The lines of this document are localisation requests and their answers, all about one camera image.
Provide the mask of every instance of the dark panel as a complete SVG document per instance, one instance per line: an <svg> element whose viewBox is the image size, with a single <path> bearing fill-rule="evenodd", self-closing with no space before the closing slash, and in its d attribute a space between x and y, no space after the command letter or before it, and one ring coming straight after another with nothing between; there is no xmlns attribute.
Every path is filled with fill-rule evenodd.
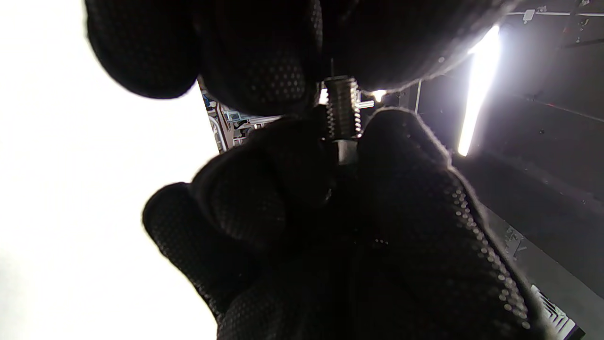
<svg viewBox="0 0 604 340"><path fill-rule="evenodd" d="M604 296L604 216L482 154L455 165L482 201L585 285Z"/></svg>
<svg viewBox="0 0 604 340"><path fill-rule="evenodd" d="M518 236L517 230L487 210L491 228L502 240L510 231ZM560 264L536 247L523 235L516 237L518 249L514 254L516 264L548 298L560 307L577 325L567 339L600 340L604 338L604 299L597 296Z"/></svg>
<svg viewBox="0 0 604 340"><path fill-rule="evenodd" d="M513 159L536 179L594 207L604 197L604 123L516 97L484 110L484 148Z"/></svg>

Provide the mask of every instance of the threaded metal part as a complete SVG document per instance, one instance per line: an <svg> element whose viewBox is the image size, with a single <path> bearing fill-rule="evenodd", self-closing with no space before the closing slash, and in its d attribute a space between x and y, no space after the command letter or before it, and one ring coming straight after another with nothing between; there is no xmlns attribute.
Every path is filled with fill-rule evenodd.
<svg viewBox="0 0 604 340"><path fill-rule="evenodd" d="M356 139L361 134L361 114L356 107L358 85L354 78L325 80L327 88L327 133L330 140Z"/></svg>

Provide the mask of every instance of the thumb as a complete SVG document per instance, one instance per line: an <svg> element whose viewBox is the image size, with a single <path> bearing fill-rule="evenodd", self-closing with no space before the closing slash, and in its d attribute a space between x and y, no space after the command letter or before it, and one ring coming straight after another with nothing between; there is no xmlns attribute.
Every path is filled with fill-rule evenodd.
<svg viewBox="0 0 604 340"><path fill-rule="evenodd" d="M361 198L388 244L382 261L405 289L401 301L389 303L414 301L417 317L435 320L438 329L460 338L545 338L541 309L524 277L417 115L376 113L358 154ZM451 318L451 311L472 321Z"/></svg>

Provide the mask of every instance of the light bar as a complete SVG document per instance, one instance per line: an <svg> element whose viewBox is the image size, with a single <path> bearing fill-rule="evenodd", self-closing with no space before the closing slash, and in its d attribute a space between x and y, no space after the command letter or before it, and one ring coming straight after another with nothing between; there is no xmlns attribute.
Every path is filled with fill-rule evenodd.
<svg viewBox="0 0 604 340"><path fill-rule="evenodd" d="M371 95L373 96L373 98L375 98L376 102L381 102L382 98L384 97L384 95L386 95L386 91L384 90L377 90L377 91L373 91L371 93Z"/></svg>
<svg viewBox="0 0 604 340"><path fill-rule="evenodd" d="M457 147L457 152L462 156L467 156L470 150L480 108L495 78L500 56L499 26L493 26L469 52L474 54L474 59L470 71L466 114L463 119L459 146Z"/></svg>

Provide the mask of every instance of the gloved hand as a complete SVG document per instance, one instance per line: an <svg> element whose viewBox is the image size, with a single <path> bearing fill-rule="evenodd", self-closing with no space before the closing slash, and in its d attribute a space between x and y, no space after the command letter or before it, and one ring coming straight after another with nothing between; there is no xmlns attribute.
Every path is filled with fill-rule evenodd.
<svg viewBox="0 0 604 340"><path fill-rule="evenodd" d="M334 165L312 119L324 114L312 107L331 60L363 90L404 87L454 66L516 2L86 0L98 59L132 92L178 97L200 76L234 109L297 117L144 210L219 339L548 338L538 302L418 117L377 113L353 169Z"/></svg>
<svg viewBox="0 0 604 340"><path fill-rule="evenodd" d="M276 122L145 208L219 339L548 339L535 297L417 116L378 112L349 175L320 136L313 122Z"/></svg>

